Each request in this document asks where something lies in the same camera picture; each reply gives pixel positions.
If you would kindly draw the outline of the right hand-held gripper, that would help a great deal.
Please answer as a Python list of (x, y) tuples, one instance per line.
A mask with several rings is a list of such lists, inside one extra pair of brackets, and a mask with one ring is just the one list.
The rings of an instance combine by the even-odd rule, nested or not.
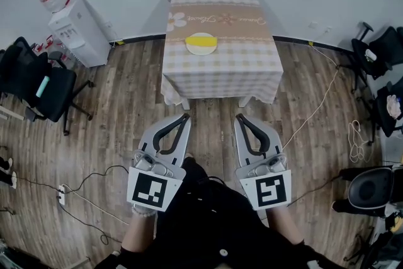
[[(265, 210), (288, 205), (292, 197), (292, 174), (286, 169), (287, 158), (282, 153), (277, 131), (262, 120), (242, 113), (236, 115), (234, 129), (240, 165), (236, 176), (252, 208)], [(260, 143), (257, 151), (251, 147), (247, 129)], [(262, 160), (263, 155), (274, 156)]]

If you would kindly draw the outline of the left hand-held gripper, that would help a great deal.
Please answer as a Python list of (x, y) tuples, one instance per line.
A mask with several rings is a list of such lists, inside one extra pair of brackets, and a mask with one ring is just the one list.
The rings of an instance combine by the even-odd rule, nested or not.
[[(183, 113), (166, 117), (145, 130), (140, 150), (135, 151), (133, 166), (129, 168), (128, 202), (159, 212), (167, 210), (186, 176), (180, 167), (185, 159), (190, 128), (190, 116)], [(172, 130), (176, 130), (176, 135), (171, 147), (161, 149), (161, 139)], [(149, 154), (159, 154), (167, 162)]]

